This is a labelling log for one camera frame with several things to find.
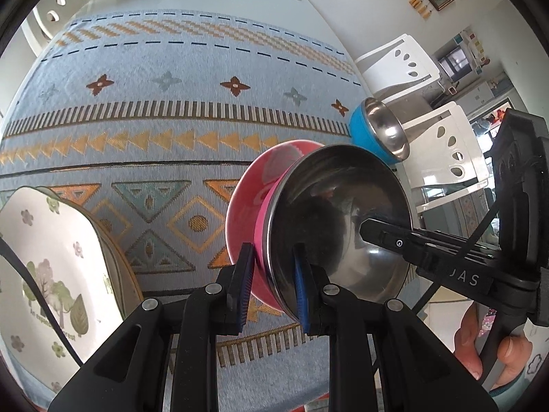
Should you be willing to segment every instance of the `stacked plate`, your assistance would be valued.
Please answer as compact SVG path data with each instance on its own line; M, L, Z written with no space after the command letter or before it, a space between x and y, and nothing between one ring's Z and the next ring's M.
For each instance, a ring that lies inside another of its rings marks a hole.
M13 193L0 210L0 236L35 279L83 362L143 299L124 254L101 225L48 188ZM9 352L4 359L24 369L14 374L24 390L21 373L57 392L78 370L34 294L2 256L0 335Z

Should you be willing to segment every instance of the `metal bolt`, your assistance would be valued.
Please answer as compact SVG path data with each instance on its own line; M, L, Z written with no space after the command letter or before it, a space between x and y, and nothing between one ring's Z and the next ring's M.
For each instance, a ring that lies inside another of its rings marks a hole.
M222 289L223 287L218 283L210 283L210 285L206 285L206 292L208 294L218 294Z
M324 287L324 293L325 294L328 294L328 296L335 296L336 294L339 293L339 286L337 285L326 285Z
M141 307L143 307L143 310L145 311L154 310L156 307L158 307L158 301L156 299L144 300L141 304Z
M400 311L404 307L403 303L398 299L391 299L387 302L387 308L391 311Z

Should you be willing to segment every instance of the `human hand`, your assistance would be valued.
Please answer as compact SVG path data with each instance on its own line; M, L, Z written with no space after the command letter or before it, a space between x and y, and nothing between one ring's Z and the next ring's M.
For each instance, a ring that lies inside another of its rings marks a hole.
M475 338L478 332L477 308L473 303L463 316L461 327L454 335L456 346L454 355L476 380L482 374L482 362L475 349ZM532 343L526 339L524 333L520 336L504 338L498 348L498 359L505 364L505 369L492 389L513 381L522 372L531 354Z

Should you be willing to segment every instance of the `red bowl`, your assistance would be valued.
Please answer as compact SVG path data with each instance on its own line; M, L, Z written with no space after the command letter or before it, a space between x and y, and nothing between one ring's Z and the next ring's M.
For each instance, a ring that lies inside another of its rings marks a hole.
M234 189L225 221L225 239L232 264L238 259L242 243L254 243L261 206L271 189L293 163L320 147L322 144L307 139L284 142L268 149L246 169ZM256 260L252 294L267 306L282 311L269 289L262 261Z

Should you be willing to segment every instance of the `wall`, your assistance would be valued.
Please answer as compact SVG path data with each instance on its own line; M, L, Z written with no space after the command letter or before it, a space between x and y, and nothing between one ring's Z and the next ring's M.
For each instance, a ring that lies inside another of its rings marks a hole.
M501 0L455 0L423 20L409 0L310 0L351 56L370 51L403 33L433 54L473 19Z
M549 120L549 57L515 7L504 0L471 27L501 62L528 111Z
M0 112L6 114L36 56L19 28L0 57Z

